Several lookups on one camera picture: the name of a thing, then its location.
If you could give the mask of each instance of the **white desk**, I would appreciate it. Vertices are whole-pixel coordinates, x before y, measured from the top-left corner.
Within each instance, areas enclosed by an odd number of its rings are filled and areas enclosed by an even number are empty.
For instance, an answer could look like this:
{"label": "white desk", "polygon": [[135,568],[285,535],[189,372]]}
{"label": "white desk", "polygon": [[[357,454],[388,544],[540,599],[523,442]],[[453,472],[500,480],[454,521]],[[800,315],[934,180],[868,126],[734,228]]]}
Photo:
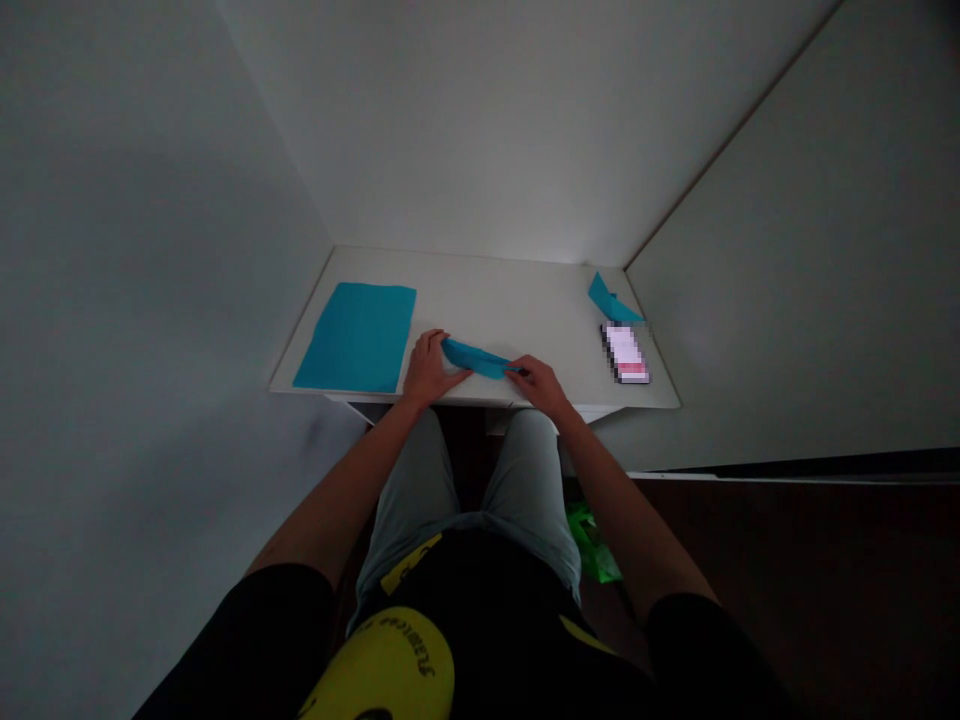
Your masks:
{"label": "white desk", "polygon": [[[455,340],[507,358],[534,355],[553,366],[573,405],[590,420],[623,407],[677,408],[680,401],[653,338],[641,336],[649,385],[621,385],[614,378],[600,337],[605,320],[587,297],[597,270],[611,292],[639,312],[622,270],[525,260],[336,247],[270,383],[275,392],[320,393],[352,403],[392,403],[398,394],[293,387],[313,330],[341,282],[416,288],[410,336],[400,370],[420,333],[443,328]],[[504,380],[474,375],[442,400],[453,405],[529,407]]]}

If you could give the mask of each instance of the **blue paper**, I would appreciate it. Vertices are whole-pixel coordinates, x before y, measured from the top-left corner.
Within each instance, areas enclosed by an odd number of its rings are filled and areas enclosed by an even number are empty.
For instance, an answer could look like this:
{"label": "blue paper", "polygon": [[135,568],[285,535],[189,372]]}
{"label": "blue paper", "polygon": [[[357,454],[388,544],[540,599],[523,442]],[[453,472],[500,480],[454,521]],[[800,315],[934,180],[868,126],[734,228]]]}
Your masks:
{"label": "blue paper", "polygon": [[416,300],[416,290],[400,285],[337,285],[293,386],[396,392]]}
{"label": "blue paper", "polygon": [[607,316],[607,320],[615,322],[643,322],[643,318],[637,315],[622,302],[617,300],[617,294],[607,290],[607,284],[603,282],[600,273],[593,276],[593,282],[590,284],[590,292],[587,293],[600,311]]}
{"label": "blue paper", "polygon": [[451,340],[450,338],[445,338],[443,342],[440,343],[440,347],[443,348],[443,354],[447,356],[447,360],[457,367],[468,368],[475,373],[479,373],[493,380],[502,378],[504,370],[513,372],[520,370],[520,368],[505,367],[505,365],[510,362],[510,360],[506,358],[493,355],[486,350],[481,350],[480,348],[475,348],[471,345]]}

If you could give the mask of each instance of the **gray pants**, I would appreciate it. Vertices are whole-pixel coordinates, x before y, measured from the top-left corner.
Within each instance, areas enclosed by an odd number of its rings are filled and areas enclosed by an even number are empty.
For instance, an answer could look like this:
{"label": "gray pants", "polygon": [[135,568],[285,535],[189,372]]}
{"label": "gray pants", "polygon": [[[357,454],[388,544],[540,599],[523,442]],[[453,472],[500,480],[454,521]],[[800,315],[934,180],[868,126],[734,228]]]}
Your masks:
{"label": "gray pants", "polygon": [[557,436],[545,415],[521,410],[513,417],[481,510],[461,513],[440,422],[432,410],[423,414],[380,493],[357,579],[358,607],[414,548],[444,530],[466,528],[513,540],[549,565],[580,603],[580,552],[563,507]]}

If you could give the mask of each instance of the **white wall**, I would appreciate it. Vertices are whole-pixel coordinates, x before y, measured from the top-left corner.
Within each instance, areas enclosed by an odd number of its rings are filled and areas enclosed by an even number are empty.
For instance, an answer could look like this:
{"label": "white wall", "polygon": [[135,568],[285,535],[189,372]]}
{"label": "white wall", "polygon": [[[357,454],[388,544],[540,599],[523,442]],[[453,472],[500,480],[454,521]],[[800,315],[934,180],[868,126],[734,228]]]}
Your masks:
{"label": "white wall", "polygon": [[624,267],[835,0],[218,0],[338,245]]}
{"label": "white wall", "polygon": [[960,28],[847,0],[628,276],[683,402],[628,468],[960,444]]}
{"label": "white wall", "polygon": [[216,10],[22,5],[0,22],[0,715],[128,718],[362,423],[264,390],[330,243]]}

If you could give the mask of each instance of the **phone screen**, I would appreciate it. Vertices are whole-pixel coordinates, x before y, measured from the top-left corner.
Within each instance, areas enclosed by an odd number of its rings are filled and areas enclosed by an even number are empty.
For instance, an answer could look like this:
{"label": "phone screen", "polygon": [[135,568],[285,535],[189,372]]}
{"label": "phone screen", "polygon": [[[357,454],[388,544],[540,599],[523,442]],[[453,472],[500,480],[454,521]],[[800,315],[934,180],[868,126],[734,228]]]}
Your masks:
{"label": "phone screen", "polygon": [[640,343],[633,327],[620,323],[604,323],[600,326],[614,377],[621,383],[648,383],[650,372],[643,359]]}

